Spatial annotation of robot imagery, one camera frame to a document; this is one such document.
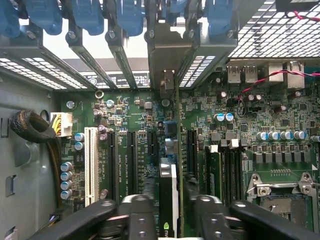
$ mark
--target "white pci slot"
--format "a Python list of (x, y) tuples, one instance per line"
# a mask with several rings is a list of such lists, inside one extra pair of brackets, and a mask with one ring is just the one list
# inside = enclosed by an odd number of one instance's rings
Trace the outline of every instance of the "white pci slot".
[(98, 129), (84, 128), (85, 206), (99, 199)]

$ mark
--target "electrolytic capacitor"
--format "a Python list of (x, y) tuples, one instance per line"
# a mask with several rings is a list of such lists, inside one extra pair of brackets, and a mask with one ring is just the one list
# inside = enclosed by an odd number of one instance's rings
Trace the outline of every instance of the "electrolytic capacitor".
[(260, 94), (255, 95), (254, 102), (259, 102), (262, 100), (262, 96)]
[(280, 137), (282, 140), (290, 140), (291, 139), (291, 133), (289, 131), (282, 131), (280, 133)]
[(82, 142), (79, 142), (79, 141), (74, 144), (74, 149), (77, 150), (77, 151), (82, 150), (84, 147), (85, 147), (85, 145)]
[(279, 139), (279, 133), (277, 133), (276, 131), (271, 131), (268, 133), (268, 138), (270, 140), (278, 140)]
[(105, 126), (103, 126), (103, 125), (99, 125), (99, 126), (98, 126), (98, 131), (99, 131), (100, 133), (105, 133), (107, 130), (108, 130), (108, 129), (107, 129)]
[(68, 189), (65, 191), (62, 191), (60, 193), (60, 198), (62, 198), (63, 200), (67, 200), (68, 198), (70, 198), (72, 196), (72, 190)]
[(288, 100), (292, 100), (292, 99), (296, 99), (296, 98), (299, 98), (301, 97), (301, 92), (299, 91), (295, 91), (294, 93), (291, 93), (287, 96)]
[(71, 177), (72, 177), (72, 172), (70, 171), (65, 171), (60, 175), (60, 179), (62, 181), (68, 181), (69, 179), (71, 179)]
[(234, 120), (234, 115), (232, 113), (226, 113), (224, 115), (224, 120), (227, 122), (232, 122)]
[(108, 135), (105, 134), (105, 133), (99, 135), (99, 140), (100, 140), (100, 141), (105, 141), (105, 140), (107, 140), (107, 138), (108, 138)]
[(60, 169), (62, 172), (67, 172), (72, 169), (72, 163), (69, 161), (66, 161), (61, 164)]
[(99, 118), (99, 117), (102, 117), (103, 114), (104, 114), (104, 113), (103, 113), (101, 110), (93, 109), (93, 116)]
[(225, 115), (223, 113), (218, 113), (213, 116), (213, 119), (217, 122), (223, 122), (223, 120), (225, 120)]
[(76, 134), (74, 135), (74, 140), (75, 140), (76, 142), (82, 142), (82, 141), (84, 141), (84, 140), (85, 140), (85, 134), (82, 133), (82, 132), (76, 133)]
[(225, 91), (221, 91), (218, 93), (218, 95), (216, 96), (217, 100), (222, 100), (225, 99), (227, 97), (227, 93)]
[(306, 134), (304, 131), (295, 131), (293, 133), (293, 136), (295, 139), (298, 139), (298, 140), (303, 140), (306, 138)]
[(286, 106), (277, 106), (277, 107), (275, 107), (274, 109), (273, 109), (273, 112), (275, 113), (275, 114), (279, 114), (279, 113), (282, 113), (282, 112), (284, 112), (284, 111), (286, 111), (287, 110), (287, 107)]
[(255, 96), (253, 96), (252, 94), (248, 95), (248, 96), (245, 96), (243, 98), (243, 101), (245, 103), (249, 103), (249, 102), (253, 102), (255, 100)]
[(316, 142), (316, 143), (320, 143), (320, 136), (312, 136), (311, 141)]
[(267, 140), (267, 133), (264, 131), (260, 131), (256, 134), (256, 139), (260, 140), (260, 141), (265, 141)]
[(61, 184), (60, 184), (60, 188), (62, 190), (68, 190), (69, 188), (71, 188), (71, 185), (72, 185), (72, 181), (68, 180), (68, 181), (63, 181)]

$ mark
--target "coiled cable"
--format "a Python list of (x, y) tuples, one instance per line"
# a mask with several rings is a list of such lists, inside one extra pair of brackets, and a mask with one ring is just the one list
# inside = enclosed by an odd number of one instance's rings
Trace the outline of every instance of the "coiled cable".
[(61, 207), (60, 169), (61, 146), (56, 138), (52, 124), (48, 124), (40, 115), (30, 110), (18, 111), (10, 119), (10, 128), (21, 138), (36, 144), (46, 143), (50, 153), (50, 163), (54, 178), (57, 207)]

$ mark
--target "pci slot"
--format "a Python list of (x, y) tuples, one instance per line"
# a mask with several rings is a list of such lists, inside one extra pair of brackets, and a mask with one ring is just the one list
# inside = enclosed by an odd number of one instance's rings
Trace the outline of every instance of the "pci slot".
[(110, 198), (119, 200), (118, 140), (115, 132), (107, 134), (108, 182)]
[(98, 129), (84, 128), (85, 206), (99, 199)]
[(187, 170), (198, 179), (197, 171), (197, 131), (188, 130), (186, 133), (186, 161)]
[(138, 194), (137, 134), (127, 133), (128, 194)]
[(148, 154), (151, 156), (158, 155), (158, 140), (155, 131), (148, 131), (147, 133)]

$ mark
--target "perforated metal panel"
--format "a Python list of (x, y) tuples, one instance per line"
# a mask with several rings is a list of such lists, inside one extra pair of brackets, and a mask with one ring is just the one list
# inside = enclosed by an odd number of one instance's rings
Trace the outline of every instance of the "perforated metal panel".
[[(320, 4), (307, 17), (320, 17)], [(229, 55), (242, 58), (317, 58), (320, 57), (320, 22), (287, 18), (276, 12), (275, 1), (264, 5), (238, 33), (238, 46)]]

